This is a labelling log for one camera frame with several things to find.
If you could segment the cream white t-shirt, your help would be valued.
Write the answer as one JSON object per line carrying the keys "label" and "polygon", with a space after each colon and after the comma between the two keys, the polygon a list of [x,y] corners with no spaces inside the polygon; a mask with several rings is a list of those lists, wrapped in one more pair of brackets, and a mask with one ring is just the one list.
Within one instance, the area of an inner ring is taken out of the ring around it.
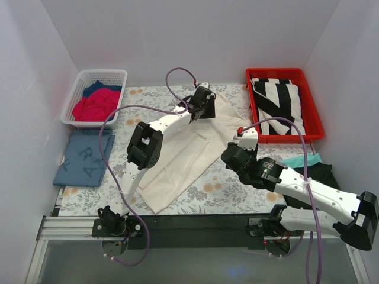
{"label": "cream white t-shirt", "polygon": [[138,192],[159,213],[190,187],[222,154],[248,122],[218,93],[216,117],[196,120],[163,139],[160,158],[139,183]]}

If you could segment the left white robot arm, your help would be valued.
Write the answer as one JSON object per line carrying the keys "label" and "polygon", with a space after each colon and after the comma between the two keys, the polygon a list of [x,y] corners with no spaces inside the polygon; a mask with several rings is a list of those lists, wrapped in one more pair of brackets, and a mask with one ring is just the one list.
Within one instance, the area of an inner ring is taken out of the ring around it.
{"label": "left white robot arm", "polygon": [[129,206],[137,187],[148,169],[158,162],[163,139],[180,128],[198,119],[214,118],[216,95],[210,90],[209,83],[201,83],[192,96],[184,98],[171,114],[154,122],[140,122],[135,127],[127,146],[127,165],[124,178],[126,184],[121,186],[115,181],[121,199],[112,200],[109,205],[98,210],[100,228],[115,237],[129,235],[132,230],[127,225]]}

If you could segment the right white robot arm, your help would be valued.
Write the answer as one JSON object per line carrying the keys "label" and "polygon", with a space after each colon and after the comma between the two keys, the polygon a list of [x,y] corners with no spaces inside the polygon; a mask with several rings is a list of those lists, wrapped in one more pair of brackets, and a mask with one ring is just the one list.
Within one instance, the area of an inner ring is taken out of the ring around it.
{"label": "right white robot arm", "polygon": [[378,199],[369,191],[360,195],[343,192],[311,179],[304,180],[294,169],[254,151],[229,143],[221,155],[226,167],[244,185],[298,199],[316,210],[276,205],[265,218],[254,218],[255,234],[275,236],[290,231],[317,231],[339,237],[356,249],[372,249],[378,227]]}

